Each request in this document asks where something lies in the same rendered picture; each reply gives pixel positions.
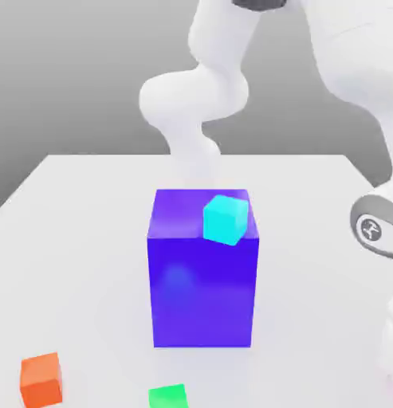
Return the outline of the small orange cube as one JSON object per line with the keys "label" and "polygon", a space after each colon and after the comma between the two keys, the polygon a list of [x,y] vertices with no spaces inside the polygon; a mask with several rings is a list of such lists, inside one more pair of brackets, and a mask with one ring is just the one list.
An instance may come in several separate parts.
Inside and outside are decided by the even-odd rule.
{"label": "small orange cube", "polygon": [[20,392],[25,408],[63,402],[61,365],[56,352],[22,360]]}

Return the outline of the large blue box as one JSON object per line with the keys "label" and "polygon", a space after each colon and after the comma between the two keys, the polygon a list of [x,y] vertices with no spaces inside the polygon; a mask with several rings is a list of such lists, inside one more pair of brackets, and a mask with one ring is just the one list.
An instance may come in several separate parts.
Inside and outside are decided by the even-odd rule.
{"label": "large blue box", "polygon": [[[249,202],[235,245],[202,237],[204,206],[217,194]],[[147,233],[155,347],[249,347],[259,233],[246,190],[158,189]]]}

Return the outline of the small green cube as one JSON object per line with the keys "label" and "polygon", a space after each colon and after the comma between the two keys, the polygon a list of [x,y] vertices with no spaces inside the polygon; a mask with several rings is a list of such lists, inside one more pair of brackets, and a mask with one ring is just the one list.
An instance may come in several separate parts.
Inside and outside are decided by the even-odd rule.
{"label": "small green cube", "polygon": [[189,408],[183,384],[150,389],[148,401],[150,408]]}

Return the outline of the small cyan cube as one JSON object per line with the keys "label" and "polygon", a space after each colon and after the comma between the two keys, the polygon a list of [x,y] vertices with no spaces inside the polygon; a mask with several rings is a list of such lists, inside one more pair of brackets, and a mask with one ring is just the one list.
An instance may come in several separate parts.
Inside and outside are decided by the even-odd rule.
{"label": "small cyan cube", "polygon": [[203,208],[202,237],[235,246],[246,233],[249,208],[245,199],[215,195]]}

